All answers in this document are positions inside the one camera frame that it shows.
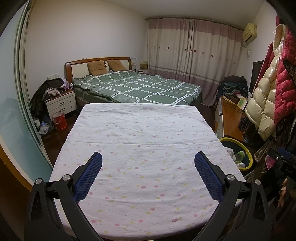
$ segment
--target black jacket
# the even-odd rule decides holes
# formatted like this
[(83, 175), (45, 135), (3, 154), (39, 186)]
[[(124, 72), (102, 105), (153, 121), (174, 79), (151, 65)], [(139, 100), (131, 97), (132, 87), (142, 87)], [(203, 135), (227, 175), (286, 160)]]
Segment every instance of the black jacket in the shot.
[(30, 103), (31, 103), (31, 113), (33, 117), (39, 118), (42, 121), (44, 115), (47, 112), (47, 108), (45, 106), (44, 100), (49, 99), (49, 95), (45, 95), (44, 93), (47, 89), (63, 89), (64, 81), (60, 78), (56, 78), (53, 80), (46, 80), (43, 84), (36, 90), (33, 95)]

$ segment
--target wooden cabinet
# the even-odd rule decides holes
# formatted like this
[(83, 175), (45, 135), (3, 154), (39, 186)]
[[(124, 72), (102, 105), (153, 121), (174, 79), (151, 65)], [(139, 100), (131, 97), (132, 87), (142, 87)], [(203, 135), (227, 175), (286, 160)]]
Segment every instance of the wooden cabinet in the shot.
[(216, 136), (220, 139), (224, 135), (228, 135), (244, 141), (243, 133), (239, 130), (238, 125), (240, 119), (245, 116), (244, 111), (240, 110), (235, 104), (224, 100), (221, 96), (215, 113), (215, 122), (218, 124), (215, 130)]

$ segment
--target green plaid duvet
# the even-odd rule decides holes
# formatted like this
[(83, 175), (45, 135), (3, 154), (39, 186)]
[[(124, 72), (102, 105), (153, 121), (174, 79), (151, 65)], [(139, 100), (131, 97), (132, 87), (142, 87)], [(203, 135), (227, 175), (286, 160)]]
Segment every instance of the green plaid duvet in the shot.
[(118, 71), (99, 76), (73, 78), (74, 86), (109, 97), (120, 103), (156, 103), (189, 105), (198, 98), (201, 88), (160, 75)]

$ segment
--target sliding glass door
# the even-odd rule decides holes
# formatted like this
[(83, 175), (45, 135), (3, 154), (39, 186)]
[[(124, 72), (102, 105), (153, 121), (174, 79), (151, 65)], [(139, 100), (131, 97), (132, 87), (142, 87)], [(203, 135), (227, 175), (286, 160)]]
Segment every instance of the sliding glass door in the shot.
[(29, 116), (24, 114), (27, 107), (19, 79), (18, 51), (19, 23), (26, 17), (27, 6), (18, 10), (0, 36), (0, 145), (19, 173), (33, 184), (39, 177), (48, 181), (52, 166), (42, 153), (38, 136), (34, 136)]

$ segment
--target curtain rod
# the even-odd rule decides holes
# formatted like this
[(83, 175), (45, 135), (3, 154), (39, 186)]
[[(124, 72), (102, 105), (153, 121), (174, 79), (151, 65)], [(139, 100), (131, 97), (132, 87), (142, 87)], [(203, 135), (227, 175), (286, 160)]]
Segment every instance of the curtain rod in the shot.
[(232, 27), (232, 28), (237, 28), (238, 30), (243, 30), (241, 28), (238, 28), (236, 26), (233, 26), (233, 25), (230, 25), (230, 24), (227, 24), (227, 23), (222, 23), (222, 22), (219, 22), (219, 21), (214, 21), (214, 20), (209, 20), (209, 19), (205, 19), (205, 18), (195, 18), (195, 17), (154, 17), (154, 18), (146, 18), (145, 20), (151, 20), (151, 19), (163, 19), (163, 18), (185, 18), (185, 19), (197, 19), (197, 20), (204, 20), (204, 21), (209, 21), (209, 22), (213, 22), (213, 23), (220, 23), (220, 24), (224, 24), (224, 25), (227, 25), (229, 27)]

